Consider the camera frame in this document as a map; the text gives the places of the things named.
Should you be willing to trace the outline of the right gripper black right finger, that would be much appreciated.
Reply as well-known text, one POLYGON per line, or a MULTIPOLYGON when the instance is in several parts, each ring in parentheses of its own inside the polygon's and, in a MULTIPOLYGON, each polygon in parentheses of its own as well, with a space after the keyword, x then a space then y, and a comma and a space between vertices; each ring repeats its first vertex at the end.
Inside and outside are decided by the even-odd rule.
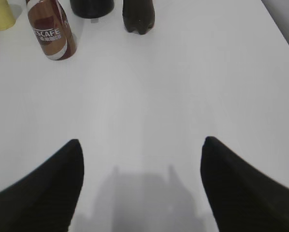
POLYGON ((216 137, 204 141, 200 174, 220 232, 289 232, 289 188, 216 137))

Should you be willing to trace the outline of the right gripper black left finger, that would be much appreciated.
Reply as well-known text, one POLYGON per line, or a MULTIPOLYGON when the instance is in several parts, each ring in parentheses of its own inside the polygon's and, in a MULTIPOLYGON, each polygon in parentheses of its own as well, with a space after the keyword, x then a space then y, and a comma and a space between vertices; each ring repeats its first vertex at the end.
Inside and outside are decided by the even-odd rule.
POLYGON ((0 232, 67 232, 83 181, 83 151, 79 140, 71 139, 0 191, 0 232))

